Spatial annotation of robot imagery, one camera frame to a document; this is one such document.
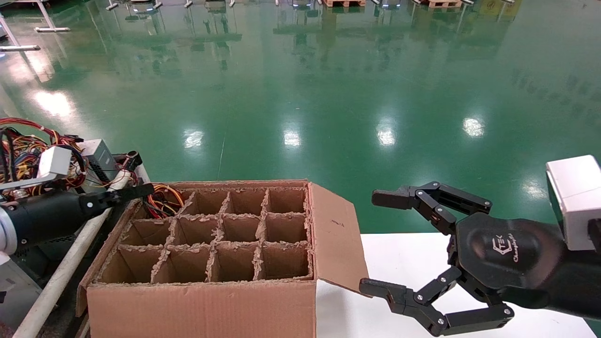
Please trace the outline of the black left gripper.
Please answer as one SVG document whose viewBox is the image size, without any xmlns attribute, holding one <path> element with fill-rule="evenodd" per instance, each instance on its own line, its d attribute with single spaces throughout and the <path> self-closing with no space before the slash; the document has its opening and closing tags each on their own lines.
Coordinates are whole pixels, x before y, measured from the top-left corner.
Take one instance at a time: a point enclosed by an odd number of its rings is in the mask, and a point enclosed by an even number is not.
<svg viewBox="0 0 601 338">
<path fill-rule="evenodd" d="M 75 233 L 105 210 L 154 193 L 152 184 L 96 194 L 53 191 L 9 203 L 9 246 L 29 247 Z"/>
</svg>

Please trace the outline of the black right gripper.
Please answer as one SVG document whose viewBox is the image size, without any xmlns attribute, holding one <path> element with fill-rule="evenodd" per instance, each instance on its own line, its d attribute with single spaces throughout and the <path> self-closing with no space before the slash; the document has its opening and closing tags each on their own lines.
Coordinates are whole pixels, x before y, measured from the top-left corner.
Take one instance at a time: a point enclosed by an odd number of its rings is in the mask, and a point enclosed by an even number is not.
<svg viewBox="0 0 601 338">
<path fill-rule="evenodd" d="M 372 204 L 416 210 L 443 235 L 454 235 L 454 264 L 419 291 L 363 278 L 360 293 L 387 301 L 392 313 L 412 317 L 432 336 L 500 329 L 514 312 L 503 302 L 551 308 L 554 274 L 567 246 L 558 225 L 489 216 L 492 202 L 438 181 L 397 190 L 374 190 Z M 457 223 L 449 209 L 467 215 Z M 487 308 L 443 314 L 433 303 L 459 282 Z"/>
</svg>

